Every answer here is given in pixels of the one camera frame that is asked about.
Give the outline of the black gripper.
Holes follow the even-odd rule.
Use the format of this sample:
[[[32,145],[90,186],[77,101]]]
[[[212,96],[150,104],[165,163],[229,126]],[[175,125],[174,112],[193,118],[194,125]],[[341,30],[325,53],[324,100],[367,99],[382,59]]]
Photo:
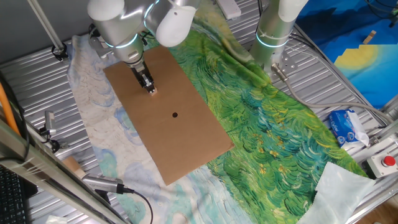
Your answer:
[[[139,62],[136,65],[132,65],[131,70],[137,81],[140,82],[141,86],[145,88],[148,93],[155,92],[154,82],[145,62]]]

